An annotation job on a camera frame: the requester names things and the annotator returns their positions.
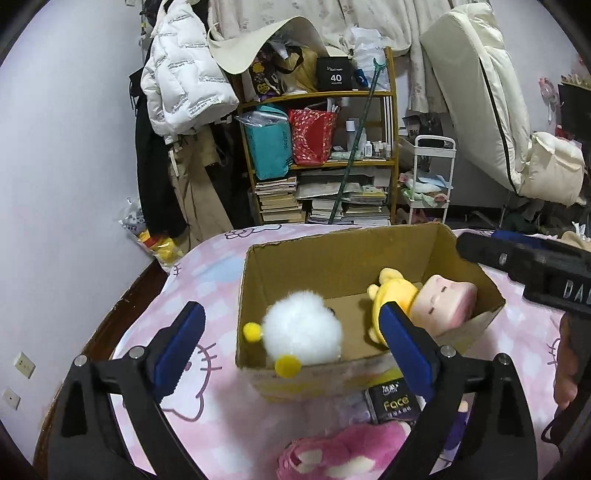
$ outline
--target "metal screw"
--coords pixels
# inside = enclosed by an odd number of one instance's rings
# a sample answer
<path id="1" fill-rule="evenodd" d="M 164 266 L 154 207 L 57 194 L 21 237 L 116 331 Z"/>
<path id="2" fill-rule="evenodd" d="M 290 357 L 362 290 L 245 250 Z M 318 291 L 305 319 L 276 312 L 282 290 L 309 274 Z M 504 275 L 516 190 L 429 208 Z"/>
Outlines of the metal screw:
<path id="1" fill-rule="evenodd" d="M 134 346 L 130 351 L 129 351 L 129 356 L 131 358 L 133 358 L 134 360 L 137 360 L 138 358 L 141 358 L 142 355 L 145 352 L 145 348 L 142 346 Z"/>
<path id="2" fill-rule="evenodd" d="M 74 365 L 77 367 L 81 367 L 82 365 L 85 365 L 87 361 L 88 361 L 88 357 L 86 355 L 78 355 L 74 359 Z"/>
<path id="3" fill-rule="evenodd" d="M 456 349 L 450 345 L 443 345 L 440 350 L 441 354 L 446 358 L 456 356 Z"/>
<path id="4" fill-rule="evenodd" d="M 511 358 L 506 353 L 499 353 L 496 359 L 503 365 L 511 365 Z"/>

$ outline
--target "black box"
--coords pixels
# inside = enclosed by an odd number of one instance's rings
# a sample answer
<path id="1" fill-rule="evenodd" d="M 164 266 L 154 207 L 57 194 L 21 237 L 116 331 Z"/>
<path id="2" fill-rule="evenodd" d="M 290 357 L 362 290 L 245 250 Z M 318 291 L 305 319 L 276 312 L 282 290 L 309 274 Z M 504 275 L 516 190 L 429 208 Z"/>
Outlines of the black box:
<path id="1" fill-rule="evenodd" d="M 375 424 L 390 420 L 415 422 L 421 413 L 417 397 L 403 378 L 368 388 L 365 398 Z"/>
<path id="2" fill-rule="evenodd" d="M 318 90 L 339 92 L 353 89 L 351 61 L 348 57 L 320 57 L 316 63 Z"/>

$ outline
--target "cardboard box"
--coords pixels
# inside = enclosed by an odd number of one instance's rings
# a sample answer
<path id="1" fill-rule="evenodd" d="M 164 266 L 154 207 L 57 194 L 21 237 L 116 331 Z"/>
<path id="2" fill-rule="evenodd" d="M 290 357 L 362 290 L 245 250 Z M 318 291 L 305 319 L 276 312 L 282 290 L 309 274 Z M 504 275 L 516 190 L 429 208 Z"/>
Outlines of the cardboard box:
<path id="1" fill-rule="evenodd" d="M 413 283 L 440 274 L 477 286 L 474 318 L 436 339 L 466 352 L 505 300 L 480 266 L 461 259 L 455 246 L 454 233 L 440 223 L 351 229 L 252 246 L 242 279 L 236 366 L 272 401 L 344 394 L 399 378 L 394 357 L 367 335 L 371 300 L 366 289 L 378 282 L 384 267 L 400 270 Z M 315 291 L 334 309 L 343 325 L 342 361 L 303 367 L 295 378 L 280 378 L 267 365 L 263 343 L 246 342 L 242 327 L 260 323 L 268 306 L 298 290 Z"/>

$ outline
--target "wall socket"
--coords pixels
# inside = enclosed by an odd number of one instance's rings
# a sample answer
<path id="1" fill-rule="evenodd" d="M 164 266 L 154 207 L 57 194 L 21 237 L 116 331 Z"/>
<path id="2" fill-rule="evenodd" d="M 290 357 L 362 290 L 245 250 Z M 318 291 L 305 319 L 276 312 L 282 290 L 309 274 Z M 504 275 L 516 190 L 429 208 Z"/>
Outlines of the wall socket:
<path id="1" fill-rule="evenodd" d="M 19 353 L 18 357 L 14 361 L 14 366 L 27 378 L 31 378 L 31 375 L 35 370 L 35 364 L 31 362 L 29 357 L 22 352 Z"/>
<path id="2" fill-rule="evenodd" d="M 4 390 L 2 394 L 2 398 L 8 404 L 10 408 L 13 410 L 18 409 L 18 405 L 21 402 L 21 397 L 19 397 L 16 393 L 14 393 L 10 388 Z"/>

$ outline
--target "red gift bag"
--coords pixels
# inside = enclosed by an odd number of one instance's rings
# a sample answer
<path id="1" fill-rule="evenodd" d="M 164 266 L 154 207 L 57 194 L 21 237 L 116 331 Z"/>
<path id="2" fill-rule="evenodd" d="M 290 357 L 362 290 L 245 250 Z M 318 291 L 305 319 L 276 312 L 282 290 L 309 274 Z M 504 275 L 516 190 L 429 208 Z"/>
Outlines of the red gift bag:
<path id="1" fill-rule="evenodd" d="M 322 165 L 329 159 L 337 114 L 320 110 L 290 110 L 294 161 Z"/>

